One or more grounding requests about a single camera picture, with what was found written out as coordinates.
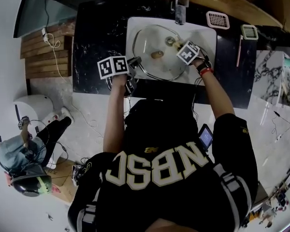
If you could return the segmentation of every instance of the floor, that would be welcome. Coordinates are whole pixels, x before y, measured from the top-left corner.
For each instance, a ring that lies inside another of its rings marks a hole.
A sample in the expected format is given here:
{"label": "floor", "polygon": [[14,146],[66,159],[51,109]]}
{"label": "floor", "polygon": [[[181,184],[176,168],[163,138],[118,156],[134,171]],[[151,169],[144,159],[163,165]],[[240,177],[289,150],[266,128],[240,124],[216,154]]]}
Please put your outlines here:
{"label": "floor", "polygon": [[[83,157],[91,157],[102,152],[102,138],[105,129],[108,96],[94,94],[73,93],[72,87],[61,78],[32,79],[33,94],[44,94],[54,103],[54,108],[66,106],[70,109],[75,123],[63,134],[60,142],[68,149],[69,158],[80,161]],[[70,102],[78,108],[83,116],[72,107]],[[133,106],[139,99],[132,98]],[[129,109],[128,101],[125,102],[125,111]],[[206,123],[211,130],[214,126],[214,115],[209,105],[195,104],[194,110],[199,114],[198,126],[201,128]],[[267,102],[251,96],[248,109],[235,109],[238,117],[247,121],[257,167],[258,176],[264,189],[270,193],[277,185],[290,166],[290,124],[276,117],[273,111],[290,122],[290,111],[276,108]],[[276,142],[277,135],[282,137]]]}

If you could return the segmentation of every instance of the white cable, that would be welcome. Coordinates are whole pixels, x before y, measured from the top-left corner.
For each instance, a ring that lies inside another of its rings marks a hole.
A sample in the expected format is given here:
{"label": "white cable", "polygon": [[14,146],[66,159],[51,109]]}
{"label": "white cable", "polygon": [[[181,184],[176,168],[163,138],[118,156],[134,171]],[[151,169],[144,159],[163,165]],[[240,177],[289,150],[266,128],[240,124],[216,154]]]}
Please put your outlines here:
{"label": "white cable", "polygon": [[[65,78],[63,78],[63,76],[61,75],[61,73],[60,73],[60,71],[59,71],[59,67],[58,67],[58,62],[57,62],[57,56],[56,56],[56,53],[55,53],[55,48],[60,47],[61,42],[60,42],[60,41],[56,41],[56,43],[55,43],[55,37],[54,37],[54,35],[51,34],[51,33],[47,33],[46,36],[47,36],[47,35],[51,35],[51,36],[53,37],[53,45],[51,45],[51,43],[50,43],[49,41],[47,41],[47,43],[48,43],[49,46],[53,49],[53,52],[54,52],[54,55],[55,55],[55,61],[56,61],[57,71],[58,71],[60,77],[61,77],[61,78],[62,78],[62,79],[67,83],[67,84],[69,84],[69,85],[72,87],[72,90],[73,90],[73,85],[72,85],[72,83],[71,83],[70,81],[67,81]],[[101,142],[101,143],[98,143],[98,142],[97,142],[97,139],[98,139],[98,138],[102,138],[102,139],[103,139],[103,136],[101,135],[100,132],[98,132],[97,130],[95,130],[95,128],[98,127],[98,122],[97,122],[96,120],[93,119],[93,120],[91,120],[90,122],[95,121],[95,122],[97,123],[97,125],[96,125],[96,126],[92,126],[92,125],[90,125],[90,124],[87,122],[87,120],[86,120],[85,116],[83,115],[83,113],[82,113],[82,112],[81,112],[77,107],[75,107],[75,106],[73,105],[73,103],[72,103],[72,95],[70,95],[70,97],[69,97],[69,101],[70,101],[71,106],[72,106],[76,111],[78,111],[78,112],[82,115],[82,117],[83,117],[84,121],[86,122],[86,124],[87,124],[91,129],[93,129],[93,130],[94,130],[94,131],[99,135],[99,137],[97,137],[97,138],[95,139],[95,143],[101,145],[102,142]]]}

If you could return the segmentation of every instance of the white sink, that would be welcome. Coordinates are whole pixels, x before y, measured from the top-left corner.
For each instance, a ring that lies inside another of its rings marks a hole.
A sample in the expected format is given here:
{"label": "white sink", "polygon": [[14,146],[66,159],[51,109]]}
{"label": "white sink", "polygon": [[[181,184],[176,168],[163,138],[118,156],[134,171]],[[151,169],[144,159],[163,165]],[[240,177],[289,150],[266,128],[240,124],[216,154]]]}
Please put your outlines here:
{"label": "white sink", "polygon": [[[141,30],[148,29],[150,25],[159,25],[162,27],[165,27],[167,29],[170,29],[177,33],[180,38],[186,42],[191,41],[194,44],[200,46],[205,50],[205,52],[208,54],[209,60],[212,63],[212,66],[214,68],[215,64],[215,55],[216,55],[216,42],[217,42],[217,34],[214,29],[186,23],[184,25],[178,25],[175,23],[174,20],[168,20],[168,19],[160,19],[160,18],[150,18],[150,17],[131,17],[128,20],[128,27],[127,27],[127,44],[126,44],[126,56],[127,59],[130,59],[134,57],[133,54],[133,42],[135,40],[135,37],[137,36],[138,32]],[[199,74],[197,73],[194,66],[184,66],[181,60],[177,58],[176,55],[176,49],[175,47],[169,47],[164,43],[164,38],[167,36],[168,33],[161,32],[159,30],[153,31],[156,35],[152,35],[153,39],[160,38],[159,43],[151,43],[151,51],[152,49],[160,50],[161,48],[163,52],[167,53],[163,56],[163,59],[150,59],[148,58],[142,58],[142,64],[147,65],[145,69],[149,70],[148,72],[150,74],[155,74],[155,68],[153,65],[157,61],[160,61],[160,63],[163,61],[164,69],[162,72],[162,75],[160,78],[171,80],[172,78],[176,77],[179,68],[178,66],[183,66],[181,68],[184,72],[180,77],[173,80],[173,82],[179,82],[179,83],[187,83],[187,84],[194,84],[195,80],[199,78]],[[144,53],[146,51],[146,42],[144,44]],[[153,79],[146,75],[140,67],[138,67],[136,70],[136,78],[141,79]]]}

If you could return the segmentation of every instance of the kitchen counter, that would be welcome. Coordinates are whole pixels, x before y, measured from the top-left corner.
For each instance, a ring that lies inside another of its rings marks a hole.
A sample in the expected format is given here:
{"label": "kitchen counter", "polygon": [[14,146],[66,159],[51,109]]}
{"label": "kitchen counter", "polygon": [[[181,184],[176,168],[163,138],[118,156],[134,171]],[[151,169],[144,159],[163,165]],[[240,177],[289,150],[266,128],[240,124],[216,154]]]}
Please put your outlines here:
{"label": "kitchen counter", "polygon": [[[170,4],[164,0],[113,0],[104,5],[82,3],[78,9],[73,44],[73,90],[79,93],[109,94],[105,80],[100,80],[97,62],[125,55],[127,20],[131,16],[174,19]],[[190,3],[186,21],[207,26],[210,9]],[[240,65],[236,67],[240,25],[244,22],[229,16],[230,29],[216,29],[217,46],[214,75],[228,93],[234,107],[247,108],[256,63],[257,42],[243,40]],[[208,104],[204,86],[139,79],[134,97],[191,99]]]}

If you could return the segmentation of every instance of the white soap dish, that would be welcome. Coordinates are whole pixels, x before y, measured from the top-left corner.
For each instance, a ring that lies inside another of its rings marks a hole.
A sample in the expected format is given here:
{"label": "white soap dish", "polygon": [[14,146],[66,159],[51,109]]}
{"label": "white soap dish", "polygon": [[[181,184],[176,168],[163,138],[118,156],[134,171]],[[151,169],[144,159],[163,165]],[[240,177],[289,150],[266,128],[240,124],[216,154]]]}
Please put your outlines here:
{"label": "white soap dish", "polygon": [[206,13],[207,24],[211,28],[217,29],[229,29],[230,23],[229,18],[224,13],[208,11]]}
{"label": "white soap dish", "polygon": [[245,40],[257,40],[259,38],[257,28],[254,25],[244,24],[241,29]]}

